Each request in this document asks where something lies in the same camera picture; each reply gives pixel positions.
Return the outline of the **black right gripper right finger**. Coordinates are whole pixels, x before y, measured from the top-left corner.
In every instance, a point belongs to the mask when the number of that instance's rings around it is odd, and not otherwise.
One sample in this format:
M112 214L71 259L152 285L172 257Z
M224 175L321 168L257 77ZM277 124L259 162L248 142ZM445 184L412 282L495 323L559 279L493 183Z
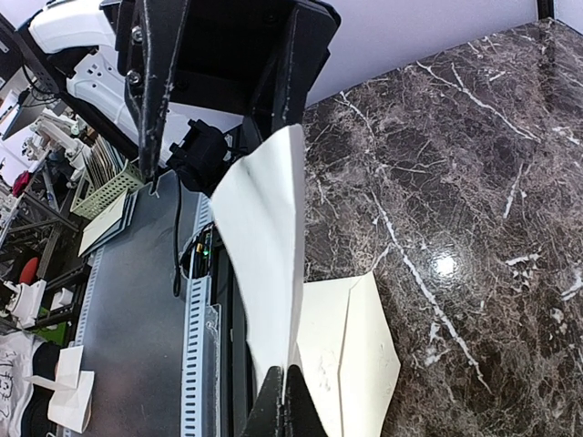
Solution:
M292 365L287 370L284 392L284 435L327 437L302 370L297 365Z

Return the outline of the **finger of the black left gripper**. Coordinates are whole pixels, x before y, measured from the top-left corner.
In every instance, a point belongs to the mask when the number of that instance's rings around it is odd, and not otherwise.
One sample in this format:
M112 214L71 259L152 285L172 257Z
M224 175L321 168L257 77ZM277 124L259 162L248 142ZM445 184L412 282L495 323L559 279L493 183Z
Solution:
M138 132L142 176L159 177L159 158L188 1L120 3L120 73L124 99Z
M254 151L280 128L302 121L319 67L317 26L313 23L318 14L313 1L293 3L240 127L240 145L246 152Z

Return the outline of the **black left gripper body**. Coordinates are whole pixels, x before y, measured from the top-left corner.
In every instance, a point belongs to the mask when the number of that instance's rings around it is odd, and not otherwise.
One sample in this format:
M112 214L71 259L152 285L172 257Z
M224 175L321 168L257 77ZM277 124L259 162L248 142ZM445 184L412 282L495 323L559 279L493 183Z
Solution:
M119 73L121 2L104 1L100 5L114 30ZM188 2L169 104L247 112L275 38L295 1ZM341 18L331 5L313 2L319 10L313 22L319 51L316 80L330 56L329 44Z

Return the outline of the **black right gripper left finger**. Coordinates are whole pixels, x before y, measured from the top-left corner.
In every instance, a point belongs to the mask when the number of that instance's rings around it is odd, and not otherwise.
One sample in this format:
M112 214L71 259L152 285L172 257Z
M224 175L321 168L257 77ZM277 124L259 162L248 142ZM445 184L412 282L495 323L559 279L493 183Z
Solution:
M263 380L241 436L277 437L283 435L282 389L283 369L272 366Z

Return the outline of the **white letter paper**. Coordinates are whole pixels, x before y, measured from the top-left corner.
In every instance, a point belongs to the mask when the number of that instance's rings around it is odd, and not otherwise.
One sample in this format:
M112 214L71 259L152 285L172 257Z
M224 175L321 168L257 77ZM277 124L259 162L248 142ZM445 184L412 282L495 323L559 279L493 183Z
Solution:
M299 364L304 280L304 134L279 129L227 171L210 198L245 309L255 382Z

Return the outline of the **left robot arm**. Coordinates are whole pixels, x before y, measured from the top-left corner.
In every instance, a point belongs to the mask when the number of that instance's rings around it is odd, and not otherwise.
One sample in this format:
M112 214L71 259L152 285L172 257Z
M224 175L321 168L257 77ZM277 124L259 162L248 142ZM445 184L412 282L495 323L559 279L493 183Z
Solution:
M1 33L146 180L210 194L302 121L340 23L323 1L53 1Z

